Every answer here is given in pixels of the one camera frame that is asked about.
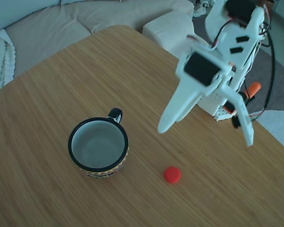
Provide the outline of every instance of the patterned mug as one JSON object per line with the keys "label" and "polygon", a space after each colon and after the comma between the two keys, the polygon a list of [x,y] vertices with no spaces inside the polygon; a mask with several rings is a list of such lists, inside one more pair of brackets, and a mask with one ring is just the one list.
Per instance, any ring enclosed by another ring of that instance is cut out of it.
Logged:
{"label": "patterned mug", "polygon": [[70,157],[88,176],[108,177],[123,166],[128,138],[120,125],[122,115],[122,110],[114,108],[108,117],[87,119],[71,132],[68,140]]}

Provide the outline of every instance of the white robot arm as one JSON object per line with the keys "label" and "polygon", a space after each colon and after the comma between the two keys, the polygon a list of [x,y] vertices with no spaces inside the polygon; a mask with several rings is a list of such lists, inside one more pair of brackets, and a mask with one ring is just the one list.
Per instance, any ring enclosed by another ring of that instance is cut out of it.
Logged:
{"label": "white robot arm", "polygon": [[[196,105],[214,115],[227,100],[234,106],[248,146],[253,127],[238,90],[250,70],[259,42],[264,39],[265,12],[248,0],[217,0],[205,21],[212,46],[192,40],[191,49],[180,58],[176,75],[179,85],[164,110],[158,132],[166,132]],[[214,103],[211,96],[221,99]],[[204,108],[204,103],[214,103]]]}

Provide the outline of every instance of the knit blanket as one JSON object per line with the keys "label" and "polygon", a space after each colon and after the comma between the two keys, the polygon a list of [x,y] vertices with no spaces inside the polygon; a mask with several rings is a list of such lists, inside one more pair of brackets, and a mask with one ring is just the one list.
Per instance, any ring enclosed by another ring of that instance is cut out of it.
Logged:
{"label": "knit blanket", "polygon": [[0,88],[14,79],[16,51],[9,35],[0,30]]}

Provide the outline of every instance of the small red ball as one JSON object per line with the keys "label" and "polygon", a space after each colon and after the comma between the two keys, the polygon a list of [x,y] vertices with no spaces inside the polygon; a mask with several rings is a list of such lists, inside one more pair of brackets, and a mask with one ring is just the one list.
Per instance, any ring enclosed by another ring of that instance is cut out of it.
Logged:
{"label": "small red ball", "polygon": [[174,166],[168,167],[164,172],[164,178],[168,183],[177,183],[181,175],[181,171]]}

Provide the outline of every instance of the orange handle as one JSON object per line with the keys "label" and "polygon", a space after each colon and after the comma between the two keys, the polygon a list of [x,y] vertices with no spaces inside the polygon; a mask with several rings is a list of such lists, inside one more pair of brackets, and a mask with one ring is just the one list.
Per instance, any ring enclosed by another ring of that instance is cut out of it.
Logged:
{"label": "orange handle", "polygon": [[261,84],[259,82],[253,82],[248,87],[248,94],[250,97],[248,97],[247,91],[244,91],[244,94],[248,99],[251,99],[260,89],[261,89]]}

